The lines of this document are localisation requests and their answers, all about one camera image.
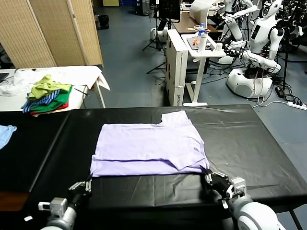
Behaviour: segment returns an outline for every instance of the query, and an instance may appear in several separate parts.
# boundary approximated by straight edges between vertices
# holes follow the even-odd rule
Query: blue floor
[[[149,42],[150,29],[155,27],[155,21],[150,22],[147,16],[134,14],[130,7],[109,7],[95,10],[98,14],[107,14],[110,18],[110,28],[98,31],[102,49],[104,69],[111,91],[102,90],[108,108],[116,107],[148,107],[165,106],[167,100],[163,94],[163,84],[160,79],[164,76],[162,70],[153,74],[146,74],[155,66],[164,62],[164,55],[155,49],[142,49]],[[289,59],[307,59],[307,49],[304,47],[290,55]],[[307,102],[307,65],[289,63],[287,83],[292,86],[294,95]],[[221,76],[211,76],[203,82],[219,79]],[[188,79],[195,79],[196,74],[187,75]],[[214,104],[246,104],[256,105],[247,99],[232,94],[225,85],[226,79],[203,84],[199,95],[199,102]],[[279,101],[275,91],[268,99]],[[190,102],[187,92],[184,102]],[[85,99],[87,108],[99,108],[97,97],[90,93]],[[273,103],[267,107],[257,107],[255,112],[261,118],[268,130],[281,145],[293,165],[307,181],[307,111],[291,108],[285,104]],[[307,205],[295,210],[303,229],[307,230]],[[278,214],[280,222],[287,230],[296,227],[288,212]]]

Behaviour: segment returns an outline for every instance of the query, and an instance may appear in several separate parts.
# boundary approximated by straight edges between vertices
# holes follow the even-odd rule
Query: cardboard box
[[[165,87],[171,106],[181,106],[186,80],[188,48],[177,30],[167,31]]]

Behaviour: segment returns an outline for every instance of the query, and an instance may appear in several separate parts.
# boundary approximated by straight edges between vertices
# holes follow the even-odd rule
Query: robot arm
[[[249,44],[248,41],[240,40],[240,41],[231,41],[228,49],[238,49],[238,48],[244,48],[247,47]]]
[[[248,6],[247,9],[236,12],[234,14],[226,14],[224,17],[224,21],[226,22],[227,27],[229,28],[231,34],[234,36],[236,40],[239,40],[242,38],[242,32],[240,31],[237,23],[236,18],[242,17],[248,13],[255,12],[256,10],[259,10],[257,6],[255,6],[251,0],[242,0],[244,4]]]
[[[39,202],[38,209],[50,211],[47,227],[42,230],[72,230],[77,213],[92,197],[91,176],[68,189],[68,197],[54,198],[51,202]]]
[[[271,73],[278,73],[281,69],[281,66],[276,61],[254,54],[250,50],[243,51],[241,58],[243,60],[255,61],[260,64],[264,70]]]
[[[279,49],[279,44],[283,38],[283,35],[284,35],[283,28],[274,28],[271,30],[270,33],[271,45],[269,51],[269,59],[274,60],[274,58],[276,57],[276,54]]]
[[[236,50],[229,50],[224,49],[224,52],[231,57],[237,57],[243,60],[249,60],[251,62],[257,62],[261,65],[261,68],[271,72],[271,73],[278,73],[281,69],[281,66],[274,60],[267,59],[265,57],[262,57],[258,54],[252,53],[250,50],[244,50],[244,51],[236,51]]]
[[[224,208],[229,208],[237,219],[239,229],[285,230],[270,207],[253,202],[241,177],[229,180],[227,175],[211,170],[206,170],[204,177],[207,189],[216,190],[222,196]]]

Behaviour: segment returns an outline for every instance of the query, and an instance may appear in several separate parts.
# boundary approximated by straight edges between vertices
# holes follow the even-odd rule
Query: stack of clothes
[[[56,83],[50,75],[46,75],[31,89],[28,100],[22,107],[23,113],[38,116],[65,109],[68,107],[71,89],[71,85]]]

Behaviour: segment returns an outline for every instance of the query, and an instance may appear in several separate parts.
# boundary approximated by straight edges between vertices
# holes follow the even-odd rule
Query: white desk
[[[205,105],[208,105],[206,102],[199,103],[197,100],[198,100],[198,95],[200,93],[201,81],[203,77],[203,71],[205,68],[206,59],[224,57],[226,56],[226,53],[222,50],[221,51],[211,51],[208,49],[208,50],[205,50],[204,53],[199,53],[197,50],[192,50],[191,46],[189,45],[187,41],[187,38],[194,37],[194,36],[195,34],[182,34],[181,35],[181,38],[186,44],[192,58],[199,59],[200,61],[194,90],[192,89],[191,83],[186,83],[186,87],[189,92],[189,96],[191,98],[192,103],[184,103],[183,105],[184,106],[205,106]],[[216,43],[209,36],[207,38],[207,43],[211,43],[214,48],[216,47]]]
[[[49,68],[37,68],[39,70],[48,70]],[[6,78],[14,76],[14,72],[16,69],[0,69],[0,73],[9,73],[9,76]],[[102,97],[102,94],[100,92],[98,82],[96,81],[95,90],[97,90],[97,95],[100,98],[102,107],[105,108],[105,103]],[[88,92],[87,86],[73,86],[71,93],[69,95],[69,107],[68,110],[72,109],[80,109],[83,99],[85,98],[85,95],[82,93]],[[21,111],[21,107],[25,104],[27,101],[27,93],[28,92],[22,92],[16,96],[0,96],[0,111]]]

